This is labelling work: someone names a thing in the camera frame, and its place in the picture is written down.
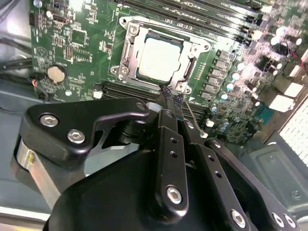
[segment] thin wire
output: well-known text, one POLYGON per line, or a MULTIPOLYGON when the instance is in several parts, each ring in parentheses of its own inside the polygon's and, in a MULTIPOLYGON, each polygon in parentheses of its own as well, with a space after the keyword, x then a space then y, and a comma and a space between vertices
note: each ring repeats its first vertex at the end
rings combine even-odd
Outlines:
POLYGON ((8 45, 10 47, 14 47, 24 53, 32 54, 31 48, 25 45, 22 45, 12 39, 9 38, 0 38, 0 44, 8 45))
POLYGON ((12 10, 18 5, 20 0, 12 0, 8 8, 0 15, 0 24, 9 16, 12 10))
POLYGON ((186 105, 187 105, 187 107, 188 107, 188 110, 189 110, 190 113, 192 114, 193 123, 195 124, 196 128, 199 130, 200 134, 203 134, 204 131, 202 131, 202 129, 199 127, 198 122, 197 122, 197 119, 196 119, 195 115, 193 114, 193 111, 192 111, 191 107, 189 106, 189 104, 188 104, 188 102, 186 101, 186 99, 184 99, 184 101, 185 101, 185 103, 186 103, 186 105))
POLYGON ((10 4, 13 0, 1 0, 0 2, 0 11, 2 11, 8 4, 10 4))

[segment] motherboard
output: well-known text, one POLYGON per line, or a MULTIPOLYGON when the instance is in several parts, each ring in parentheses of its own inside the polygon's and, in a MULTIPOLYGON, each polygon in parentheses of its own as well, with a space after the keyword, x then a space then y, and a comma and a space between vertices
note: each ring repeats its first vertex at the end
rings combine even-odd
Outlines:
POLYGON ((33 71, 57 101, 147 103, 164 86, 203 137, 241 144, 307 82, 306 0, 34 2, 33 71))

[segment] cpu socket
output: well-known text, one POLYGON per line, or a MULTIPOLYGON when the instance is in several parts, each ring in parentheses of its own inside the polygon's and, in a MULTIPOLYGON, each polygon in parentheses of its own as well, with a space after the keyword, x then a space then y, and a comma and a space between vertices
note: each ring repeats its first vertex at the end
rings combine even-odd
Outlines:
POLYGON ((163 85, 184 94, 192 92, 189 78, 200 53, 210 51, 209 42, 140 16, 122 17, 120 24, 127 33, 120 65, 111 68, 113 75, 154 90, 163 85))

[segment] screw hole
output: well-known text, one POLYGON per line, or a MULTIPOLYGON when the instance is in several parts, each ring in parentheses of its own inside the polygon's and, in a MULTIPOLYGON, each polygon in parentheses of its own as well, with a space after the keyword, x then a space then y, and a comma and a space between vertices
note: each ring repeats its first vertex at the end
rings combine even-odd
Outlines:
POLYGON ((207 157, 210 159, 210 161, 215 161, 212 156, 208 155, 207 157))
POLYGON ((176 152, 174 152, 174 151, 171 151, 171 152, 170 152, 170 155, 171 155, 173 158, 177 158, 177 157, 178 157, 178 154, 176 154, 176 152))
POLYGON ((177 143, 177 142, 178 142, 178 140, 175 139, 175 138, 173 138, 173 137, 171 137, 170 140, 171 140, 171 142, 173 142, 173 143, 177 143))
POLYGON ((166 111, 166 115, 170 118, 173 118, 173 114, 170 111, 166 111))
POLYGON ((215 174, 217 177, 222 178, 222 175, 218 171, 215 171, 215 174))
POLYGON ((145 106, 142 103, 137 103, 137 107, 141 110, 145 110, 145 106))

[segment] white component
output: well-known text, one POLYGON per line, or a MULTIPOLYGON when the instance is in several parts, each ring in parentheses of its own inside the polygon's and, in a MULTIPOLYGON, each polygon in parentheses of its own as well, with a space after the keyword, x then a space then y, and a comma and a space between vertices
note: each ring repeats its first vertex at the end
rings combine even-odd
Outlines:
POLYGON ((285 90, 284 95, 290 97, 297 97, 303 86, 297 83, 291 83, 290 86, 285 90))
POLYGON ((207 119, 206 120, 206 126, 209 127, 209 128, 212 128, 214 126, 214 122, 210 119, 207 119))
POLYGON ((73 94, 73 93, 72 93, 70 90, 66 90, 66 91, 65 91, 65 95, 66 95, 66 96, 71 96, 72 94, 73 94))
POLYGON ((242 71, 245 68, 245 64, 241 63, 241 62, 236 63, 235 66, 236 66, 238 71, 242 71))
POLYGON ((262 35, 263 35, 262 31, 255 30, 251 35, 251 39, 254 41, 258 41, 262 37, 262 35))
POLYGON ((285 97, 283 95, 277 95, 269 105, 269 108, 279 112, 287 112, 293 104, 293 99, 285 97))
POLYGON ((299 38, 298 40, 296 40, 296 45, 298 46, 298 45, 300 45, 301 43, 302 43, 302 39, 301 38, 299 38))
POLYGON ((232 74, 231 77, 232 77, 233 80, 239 80, 240 79, 240 74, 235 72, 235 73, 232 74))
POLYGON ((274 45, 276 45, 276 44, 278 44, 278 43, 279 43, 279 37, 274 36, 274 37, 271 38, 270 44, 271 44, 272 46, 274 46, 274 45))
POLYGON ((270 13, 272 9, 273 9, 273 6, 262 6, 261 11, 263 13, 270 13))
POLYGON ((277 35, 277 36, 282 36, 282 35, 284 35, 284 34, 285 34, 285 30, 286 30, 286 28, 285 28, 284 26, 279 27, 279 28, 276 30, 276 35, 277 35))
POLYGON ((53 18, 53 14, 52 14, 50 11, 47 11, 47 12, 46 12, 46 16, 47 16, 49 19, 52 19, 52 18, 53 18))
POLYGON ((103 97, 103 92, 102 91, 94 91, 93 92, 93 98, 95 99, 101 99, 103 97))
POLYGON ((201 134, 201 138, 206 139, 208 137, 208 134, 206 132, 203 132, 201 134))
POLYGON ((142 52, 139 74, 168 82, 173 73, 178 71, 180 67, 179 58, 180 47, 165 41, 149 38, 142 52))

